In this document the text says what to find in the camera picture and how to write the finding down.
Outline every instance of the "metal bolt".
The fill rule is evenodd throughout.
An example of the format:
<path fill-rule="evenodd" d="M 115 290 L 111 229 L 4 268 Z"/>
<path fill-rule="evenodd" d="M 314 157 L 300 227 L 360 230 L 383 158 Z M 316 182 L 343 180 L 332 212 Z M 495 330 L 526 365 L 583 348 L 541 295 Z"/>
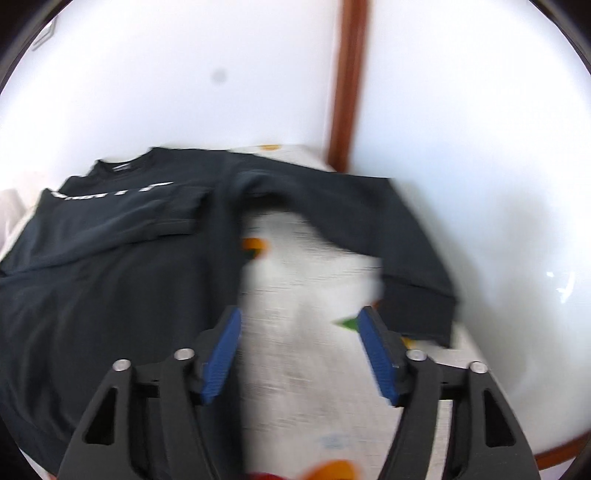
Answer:
<path fill-rule="evenodd" d="M 122 372 L 123 370 L 127 370 L 129 367 L 131 367 L 131 362 L 126 358 L 117 360 L 113 364 L 113 370 L 115 370 L 116 372 Z"/>
<path fill-rule="evenodd" d="M 195 352 L 191 348 L 181 348 L 174 353 L 177 360 L 189 360 L 195 356 Z"/>
<path fill-rule="evenodd" d="M 416 362 L 422 362 L 427 359 L 427 354 L 422 350 L 418 350 L 415 348 L 413 350 L 407 351 L 407 357 Z"/>
<path fill-rule="evenodd" d="M 472 362 L 470 364 L 470 370 L 476 374 L 485 374 L 488 372 L 488 367 L 482 362 Z"/>

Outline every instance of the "sleeve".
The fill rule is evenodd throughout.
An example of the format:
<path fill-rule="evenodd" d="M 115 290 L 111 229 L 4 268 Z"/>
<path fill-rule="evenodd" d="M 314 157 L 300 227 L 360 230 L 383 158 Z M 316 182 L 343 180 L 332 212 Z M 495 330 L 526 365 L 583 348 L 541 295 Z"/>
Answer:
<path fill-rule="evenodd" d="M 378 311 L 404 336 L 449 346 L 456 295 L 415 216 L 388 179 L 358 177 L 267 159 L 249 160 L 254 196 L 279 194 L 336 245 L 382 259 Z"/>

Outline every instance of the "brown wooden trim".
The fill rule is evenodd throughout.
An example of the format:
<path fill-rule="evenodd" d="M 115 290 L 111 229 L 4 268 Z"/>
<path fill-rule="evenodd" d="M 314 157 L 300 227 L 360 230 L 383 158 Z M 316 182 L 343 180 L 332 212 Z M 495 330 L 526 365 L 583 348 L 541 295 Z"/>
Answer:
<path fill-rule="evenodd" d="M 545 470 L 551 466 L 560 465 L 567 460 L 576 457 L 581 453 L 584 446 L 591 439 L 591 432 L 587 432 L 574 440 L 565 443 L 563 446 L 553 448 L 547 452 L 539 453 L 535 456 L 535 462 L 539 470 Z"/>
<path fill-rule="evenodd" d="M 329 165 L 339 172 L 349 169 L 367 21 L 368 0 L 343 0 L 335 107 L 328 153 Z"/>

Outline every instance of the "white wall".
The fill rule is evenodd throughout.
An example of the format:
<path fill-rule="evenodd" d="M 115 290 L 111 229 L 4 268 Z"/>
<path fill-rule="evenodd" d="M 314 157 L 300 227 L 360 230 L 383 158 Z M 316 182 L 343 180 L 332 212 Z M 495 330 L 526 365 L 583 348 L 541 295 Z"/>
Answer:
<path fill-rule="evenodd" d="M 155 145 L 321 151 L 339 14 L 338 0 L 74 0 L 0 95 L 0 189 L 29 197 Z"/>
<path fill-rule="evenodd" d="M 591 77 L 528 0 L 375 0 L 357 173 L 391 176 L 534 450 L 591 427 Z"/>

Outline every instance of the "black garment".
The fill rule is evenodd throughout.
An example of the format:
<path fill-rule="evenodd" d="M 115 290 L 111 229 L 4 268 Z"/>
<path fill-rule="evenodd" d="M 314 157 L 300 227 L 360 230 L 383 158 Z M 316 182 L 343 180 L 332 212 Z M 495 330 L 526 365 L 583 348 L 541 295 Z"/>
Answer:
<path fill-rule="evenodd" d="M 386 324 L 449 344 L 452 283 L 387 179 L 226 151 L 98 161 L 43 192 L 0 263 L 0 414 L 21 448 L 55 472 L 113 361 L 161 361 L 237 303 L 241 216 L 261 199 L 284 202 L 342 248 L 382 258 Z M 235 384 L 211 418 L 239 456 Z"/>

